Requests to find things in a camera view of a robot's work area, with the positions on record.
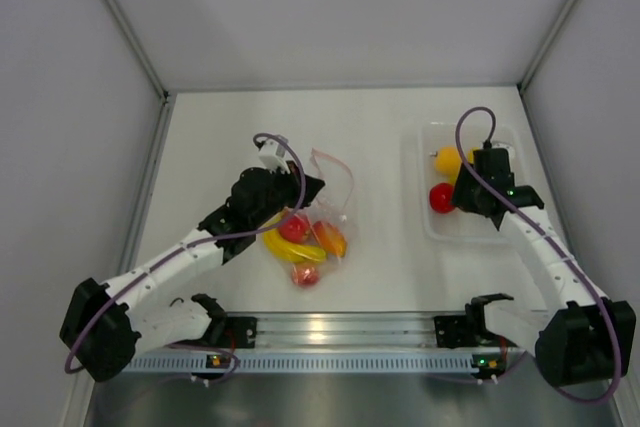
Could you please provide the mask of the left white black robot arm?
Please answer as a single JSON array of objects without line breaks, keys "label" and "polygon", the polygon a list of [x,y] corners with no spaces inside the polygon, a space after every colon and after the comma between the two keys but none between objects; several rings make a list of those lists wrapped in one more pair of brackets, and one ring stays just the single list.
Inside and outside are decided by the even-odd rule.
[{"label": "left white black robot arm", "polygon": [[324,186],[296,167],[243,171],[225,203],[166,252],[120,276],[88,278],[75,288],[60,330],[67,360],[106,382],[162,347],[220,346],[227,314],[195,284],[243,253],[277,214],[308,207]]}]

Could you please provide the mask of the yellow fake corn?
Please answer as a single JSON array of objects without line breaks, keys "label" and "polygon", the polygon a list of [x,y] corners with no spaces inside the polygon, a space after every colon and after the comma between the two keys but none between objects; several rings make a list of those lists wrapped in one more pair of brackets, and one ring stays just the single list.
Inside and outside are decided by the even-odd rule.
[{"label": "yellow fake corn", "polygon": [[468,151],[467,153],[467,160],[471,163],[474,164],[475,163],[475,152],[478,151],[480,149],[478,148],[472,148]]}]

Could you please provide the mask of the orange fake mango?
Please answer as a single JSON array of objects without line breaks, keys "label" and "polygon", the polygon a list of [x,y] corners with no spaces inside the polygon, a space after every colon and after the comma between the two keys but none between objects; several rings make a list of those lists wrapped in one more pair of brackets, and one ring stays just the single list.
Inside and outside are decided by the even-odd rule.
[{"label": "orange fake mango", "polygon": [[318,245],[327,253],[343,258],[347,253],[348,242],[343,233],[326,221],[317,221],[312,225],[312,233]]}]

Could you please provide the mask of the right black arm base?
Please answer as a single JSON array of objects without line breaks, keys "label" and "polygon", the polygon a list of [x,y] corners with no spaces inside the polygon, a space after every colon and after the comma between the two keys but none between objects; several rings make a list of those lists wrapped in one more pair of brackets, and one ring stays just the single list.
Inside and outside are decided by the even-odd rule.
[{"label": "right black arm base", "polygon": [[436,343],[439,348],[495,346],[496,336],[481,333],[465,315],[440,315],[433,318]]}]

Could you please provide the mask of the orange yellow fake peach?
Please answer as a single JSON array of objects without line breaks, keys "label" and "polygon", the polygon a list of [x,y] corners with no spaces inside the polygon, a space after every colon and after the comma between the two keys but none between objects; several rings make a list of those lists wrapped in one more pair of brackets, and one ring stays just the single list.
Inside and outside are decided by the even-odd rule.
[{"label": "orange yellow fake peach", "polygon": [[455,146],[440,148],[433,156],[434,170],[446,177],[456,176],[462,165],[462,157]]}]

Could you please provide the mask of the red fake apple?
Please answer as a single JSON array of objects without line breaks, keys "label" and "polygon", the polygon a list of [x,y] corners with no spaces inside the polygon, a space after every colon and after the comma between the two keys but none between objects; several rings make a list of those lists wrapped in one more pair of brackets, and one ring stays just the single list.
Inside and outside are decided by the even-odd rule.
[{"label": "red fake apple", "polygon": [[429,205],[438,214],[449,214],[455,210],[452,204],[454,186],[450,183],[439,183],[429,191]]}]

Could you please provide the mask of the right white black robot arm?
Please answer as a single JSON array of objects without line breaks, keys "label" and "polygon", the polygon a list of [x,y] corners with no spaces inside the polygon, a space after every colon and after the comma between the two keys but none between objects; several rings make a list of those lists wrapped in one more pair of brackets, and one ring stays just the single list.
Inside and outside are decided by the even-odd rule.
[{"label": "right white black robot arm", "polygon": [[468,335],[480,344],[500,336],[535,357],[545,381],[564,387],[624,377],[636,315],[595,286],[551,225],[544,203],[518,186],[504,148],[484,144],[458,175],[452,203],[490,220],[518,254],[544,307],[528,310],[510,294],[483,294],[465,307]]}]

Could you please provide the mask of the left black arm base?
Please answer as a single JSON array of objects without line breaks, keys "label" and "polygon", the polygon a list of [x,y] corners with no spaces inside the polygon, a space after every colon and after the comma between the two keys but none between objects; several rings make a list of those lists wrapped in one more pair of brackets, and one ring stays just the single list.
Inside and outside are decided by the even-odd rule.
[{"label": "left black arm base", "polygon": [[253,316],[227,316],[213,320],[199,339],[184,340],[172,344],[183,349],[253,349],[257,335],[258,319]]}]

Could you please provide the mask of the clear zip top bag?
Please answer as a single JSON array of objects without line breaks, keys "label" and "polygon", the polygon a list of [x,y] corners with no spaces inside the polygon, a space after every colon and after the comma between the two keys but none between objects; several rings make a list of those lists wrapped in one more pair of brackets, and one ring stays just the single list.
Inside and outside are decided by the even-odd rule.
[{"label": "clear zip top bag", "polygon": [[311,288],[346,266],[356,237],[355,177],[341,159],[313,149],[305,171],[325,182],[310,206],[261,235],[292,283]]}]

